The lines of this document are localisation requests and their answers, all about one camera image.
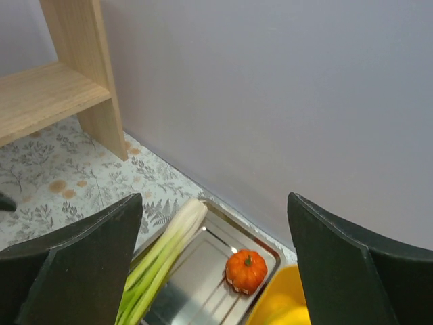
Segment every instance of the yellow object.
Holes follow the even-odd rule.
[[[273,276],[246,325],[310,325],[309,317],[305,316],[308,316],[308,311],[304,290],[298,266],[295,265],[285,267]],[[289,319],[298,322],[287,323]]]
[[[271,317],[266,325],[311,325],[309,311],[306,307],[288,308]]]

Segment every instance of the pumpkin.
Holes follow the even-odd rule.
[[[225,277],[235,291],[251,295],[265,279],[268,268],[256,251],[241,249],[225,264]]]

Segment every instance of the pumpkin stem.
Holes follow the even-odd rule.
[[[251,255],[248,254],[248,258],[245,260],[245,265],[246,266],[251,266],[251,263],[252,263],[252,261],[251,261]]]

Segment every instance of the baking pan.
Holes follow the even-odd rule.
[[[286,264],[282,251],[252,227],[214,202],[200,200],[208,207],[203,225],[173,265],[143,325],[245,324],[269,280]],[[131,269],[165,229],[166,225],[137,249]],[[257,251],[268,267],[265,281],[250,296],[235,292],[225,281],[225,263],[241,248]]]

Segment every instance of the wooden leg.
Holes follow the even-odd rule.
[[[120,113],[112,100],[90,107],[78,115],[81,129],[123,161],[128,159]]]

